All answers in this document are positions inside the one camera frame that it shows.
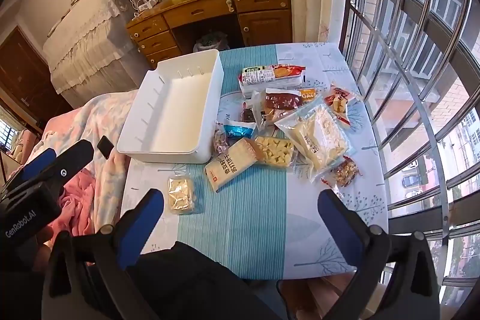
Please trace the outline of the lace covered cabinet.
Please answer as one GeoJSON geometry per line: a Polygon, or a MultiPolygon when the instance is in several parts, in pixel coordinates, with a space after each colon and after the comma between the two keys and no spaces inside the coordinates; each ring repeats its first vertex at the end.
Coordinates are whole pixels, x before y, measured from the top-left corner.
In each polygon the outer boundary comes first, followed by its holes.
{"type": "Polygon", "coordinates": [[[129,0],[80,0],[43,46],[55,92],[73,108],[139,88],[150,66],[127,32],[129,0]]]}

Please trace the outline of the metal window grille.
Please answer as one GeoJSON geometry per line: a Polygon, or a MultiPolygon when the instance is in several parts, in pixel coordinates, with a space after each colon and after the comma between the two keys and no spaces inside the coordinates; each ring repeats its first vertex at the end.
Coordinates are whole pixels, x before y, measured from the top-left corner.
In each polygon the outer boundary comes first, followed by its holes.
{"type": "Polygon", "coordinates": [[[479,0],[346,0],[341,49],[389,228],[425,233],[439,302],[458,310],[479,286],[479,0]]]}

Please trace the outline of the small red foil candy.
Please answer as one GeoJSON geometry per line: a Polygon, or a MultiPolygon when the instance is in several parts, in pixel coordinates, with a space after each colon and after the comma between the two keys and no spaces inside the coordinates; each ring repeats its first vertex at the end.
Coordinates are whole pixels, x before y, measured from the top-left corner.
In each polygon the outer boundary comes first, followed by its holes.
{"type": "Polygon", "coordinates": [[[216,155],[226,152],[229,148],[228,138],[224,131],[224,125],[221,123],[216,123],[212,138],[212,147],[216,155]]]}

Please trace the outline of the blue white patterned tablecloth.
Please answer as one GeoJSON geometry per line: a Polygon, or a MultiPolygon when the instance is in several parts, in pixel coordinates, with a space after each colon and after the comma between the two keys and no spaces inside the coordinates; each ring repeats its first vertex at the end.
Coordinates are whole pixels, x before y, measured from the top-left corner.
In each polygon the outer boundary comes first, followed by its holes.
{"type": "MultiPolygon", "coordinates": [[[[303,65],[306,86],[355,91],[352,74],[334,43],[295,43],[223,51],[224,82],[219,119],[241,109],[238,77],[245,67],[277,62],[303,65]]],[[[349,271],[317,211],[325,185],[310,181],[305,163],[286,170],[256,164],[214,192],[201,165],[131,162],[122,210],[134,208],[151,188],[165,190],[168,177],[193,179],[192,214],[164,212],[145,252],[188,244],[248,280],[299,280],[349,271]]]]}

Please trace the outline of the small clear puff bag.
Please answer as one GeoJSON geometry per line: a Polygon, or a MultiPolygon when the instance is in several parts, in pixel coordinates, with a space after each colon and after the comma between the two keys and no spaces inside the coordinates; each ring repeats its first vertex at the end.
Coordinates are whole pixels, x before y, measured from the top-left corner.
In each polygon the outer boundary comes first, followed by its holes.
{"type": "Polygon", "coordinates": [[[195,209],[193,179],[187,175],[168,178],[168,207],[174,214],[190,214],[195,209]]]}

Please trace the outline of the red jujube snack bag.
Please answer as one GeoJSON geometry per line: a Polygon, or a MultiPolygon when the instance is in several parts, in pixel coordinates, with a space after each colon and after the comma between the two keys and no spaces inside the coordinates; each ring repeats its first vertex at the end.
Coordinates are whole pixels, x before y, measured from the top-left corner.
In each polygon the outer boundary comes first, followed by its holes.
{"type": "Polygon", "coordinates": [[[330,85],[329,91],[323,95],[323,99],[326,106],[329,107],[340,124],[345,128],[351,127],[351,121],[348,118],[349,102],[363,100],[358,93],[352,93],[351,91],[338,87],[335,84],[330,85]]]}

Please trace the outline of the orange oats protein bar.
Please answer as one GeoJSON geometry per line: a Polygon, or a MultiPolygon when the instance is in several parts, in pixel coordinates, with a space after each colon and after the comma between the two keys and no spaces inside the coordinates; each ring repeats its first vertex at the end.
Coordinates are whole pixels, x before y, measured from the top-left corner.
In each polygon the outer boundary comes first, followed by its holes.
{"type": "Polygon", "coordinates": [[[318,95],[318,91],[316,88],[301,88],[299,92],[300,92],[300,96],[302,98],[303,104],[313,101],[318,95]]]}

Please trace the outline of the large Calleton bread bag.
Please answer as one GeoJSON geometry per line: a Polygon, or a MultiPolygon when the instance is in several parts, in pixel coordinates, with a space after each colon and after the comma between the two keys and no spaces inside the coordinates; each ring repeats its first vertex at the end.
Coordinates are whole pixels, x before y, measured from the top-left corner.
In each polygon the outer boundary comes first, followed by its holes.
{"type": "Polygon", "coordinates": [[[352,143],[337,118],[320,97],[276,121],[307,164],[307,178],[317,177],[341,163],[352,143]]]}

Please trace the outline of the beige cracker pack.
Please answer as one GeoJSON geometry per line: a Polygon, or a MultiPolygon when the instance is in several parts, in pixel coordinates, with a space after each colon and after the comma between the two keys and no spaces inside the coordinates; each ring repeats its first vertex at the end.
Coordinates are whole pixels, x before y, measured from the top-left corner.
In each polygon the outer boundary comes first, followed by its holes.
{"type": "Polygon", "coordinates": [[[238,140],[205,166],[204,172],[211,189],[217,193],[221,187],[256,164],[259,159],[260,150],[254,140],[238,140]]]}

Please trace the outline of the white plastic bag under desk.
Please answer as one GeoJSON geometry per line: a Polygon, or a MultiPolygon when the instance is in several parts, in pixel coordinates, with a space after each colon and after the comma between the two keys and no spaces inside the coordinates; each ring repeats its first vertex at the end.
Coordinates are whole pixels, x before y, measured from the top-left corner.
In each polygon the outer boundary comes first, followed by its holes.
{"type": "Polygon", "coordinates": [[[219,51],[230,49],[227,35],[223,32],[208,33],[196,41],[193,52],[196,53],[210,49],[217,49],[219,51]]]}

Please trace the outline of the white plastic storage bin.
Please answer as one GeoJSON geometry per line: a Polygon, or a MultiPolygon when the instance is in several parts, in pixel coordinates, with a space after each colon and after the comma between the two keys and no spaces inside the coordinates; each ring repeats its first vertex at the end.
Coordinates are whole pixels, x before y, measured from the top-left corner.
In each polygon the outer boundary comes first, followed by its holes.
{"type": "Polygon", "coordinates": [[[216,49],[159,62],[146,73],[116,148],[144,163],[206,163],[223,79],[216,49]]]}

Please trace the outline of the clear bag yellow puffs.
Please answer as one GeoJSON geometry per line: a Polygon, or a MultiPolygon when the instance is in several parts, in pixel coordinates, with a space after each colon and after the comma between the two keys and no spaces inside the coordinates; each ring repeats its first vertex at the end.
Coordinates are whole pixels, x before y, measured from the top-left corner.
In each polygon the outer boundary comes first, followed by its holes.
{"type": "Polygon", "coordinates": [[[287,168],[294,163],[296,150],[289,139],[258,136],[255,142],[261,151],[260,163],[277,168],[287,168]]]}

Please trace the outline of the brown wooden door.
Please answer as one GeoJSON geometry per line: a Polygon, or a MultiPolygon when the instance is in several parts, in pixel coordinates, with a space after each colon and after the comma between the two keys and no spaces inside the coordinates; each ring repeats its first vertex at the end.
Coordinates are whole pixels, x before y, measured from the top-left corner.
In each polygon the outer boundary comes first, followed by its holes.
{"type": "Polygon", "coordinates": [[[41,129],[51,118],[72,110],[56,93],[48,66],[18,27],[1,43],[1,88],[41,129]]]}

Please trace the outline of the black phone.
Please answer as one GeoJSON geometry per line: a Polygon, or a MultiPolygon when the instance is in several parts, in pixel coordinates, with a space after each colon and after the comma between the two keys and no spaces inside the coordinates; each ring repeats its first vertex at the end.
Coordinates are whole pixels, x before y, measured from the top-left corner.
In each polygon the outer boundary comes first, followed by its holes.
{"type": "Polygon", "coordinates": [[[107,160],[109,159],[112,153],[112,150],[114,149],[114,145],[106,136],[102,136],[99,142],[97,143],[97,149],[100,151],[103,157],[107,160]]]}

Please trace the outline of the walnut snack clear red bag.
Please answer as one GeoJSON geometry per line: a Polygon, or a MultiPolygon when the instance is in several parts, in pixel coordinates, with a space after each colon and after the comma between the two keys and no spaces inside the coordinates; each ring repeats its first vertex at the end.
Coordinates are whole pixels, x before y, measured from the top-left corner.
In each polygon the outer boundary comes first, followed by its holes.
{"type": "Polygon", "coordinates": [[[360,169],[356,162],[344,155],[341,162],[326,171],[320,180],[329,188],[344,188],[358,175],[360,175],[360,169]]]}

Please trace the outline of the brownie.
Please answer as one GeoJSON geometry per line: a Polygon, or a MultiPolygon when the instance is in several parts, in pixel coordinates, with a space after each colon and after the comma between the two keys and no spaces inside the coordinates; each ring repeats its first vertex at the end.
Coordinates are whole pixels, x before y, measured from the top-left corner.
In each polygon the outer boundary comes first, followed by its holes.
{"type": "Polygon", "coordinates": [[[254,123],[256,121],[252,105],[247,101],[242,103],[240,119],[244,123],[254,123]]]}

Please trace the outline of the floral pink white blanket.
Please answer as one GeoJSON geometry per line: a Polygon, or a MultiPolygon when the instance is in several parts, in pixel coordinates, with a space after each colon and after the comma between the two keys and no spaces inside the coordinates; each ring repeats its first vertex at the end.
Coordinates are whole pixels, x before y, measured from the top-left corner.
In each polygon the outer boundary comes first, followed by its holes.
{"type": "Polygon", "coordinates": [[[129,157],[116,145],[136,95],[135,90],[99,95],[48,122],[29,162],[47,149],[60,155],[82,144],[68,155],[67,169],[78,172],[67,175],[60,191],[60,215],[49,224],[53,236],[62,231],[73,236],[94,234],[119,220],[129,157]]]}

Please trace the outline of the blue foil candy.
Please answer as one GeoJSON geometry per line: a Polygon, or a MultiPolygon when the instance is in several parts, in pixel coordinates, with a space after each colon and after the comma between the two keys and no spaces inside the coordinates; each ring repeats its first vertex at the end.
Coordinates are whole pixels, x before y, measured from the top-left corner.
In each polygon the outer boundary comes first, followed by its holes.
{"type": "Polygon", "coordinates": [[[226,120],[224,122],[224,133],[228,139],[240,140],[241,138],[251,139],[256,132],[255,122],[243,122],[226,120]]]}

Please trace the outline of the wooden desk with drawers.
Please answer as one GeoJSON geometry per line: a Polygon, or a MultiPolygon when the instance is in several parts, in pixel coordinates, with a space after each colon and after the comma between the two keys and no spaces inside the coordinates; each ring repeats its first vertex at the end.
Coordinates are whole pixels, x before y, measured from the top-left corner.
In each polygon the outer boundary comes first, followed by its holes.
{"type": "Polygon", "coordinates": [[[291,0],[163,0],[126,29],[155,68],[158,62],[191,53],[210,33],[226,35],[233,49],[291,42],[291,0]]]}

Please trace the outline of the red white biscuit pack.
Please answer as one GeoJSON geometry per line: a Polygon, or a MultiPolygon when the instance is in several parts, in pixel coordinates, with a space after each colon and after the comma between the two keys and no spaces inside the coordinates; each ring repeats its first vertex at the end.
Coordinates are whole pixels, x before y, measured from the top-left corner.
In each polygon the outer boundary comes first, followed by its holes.
{"type": "Polygon", "coordinates": [[[246,67],[238,77],[239,87],[245,98],[267,88],[297,88],[304,80],[306,67],[290,64],[246,67]]]}

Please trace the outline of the dark red snowflake snack bag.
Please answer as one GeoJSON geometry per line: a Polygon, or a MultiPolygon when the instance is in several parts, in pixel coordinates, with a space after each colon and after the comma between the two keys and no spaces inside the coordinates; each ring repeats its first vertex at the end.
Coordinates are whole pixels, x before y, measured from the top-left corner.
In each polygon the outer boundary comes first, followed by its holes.
{"type": "Polygon", "coordinates": [[[259,130],[274,124],[304,104],[299,90],[267,88],[251,95],[252,112],[259,130]]]}

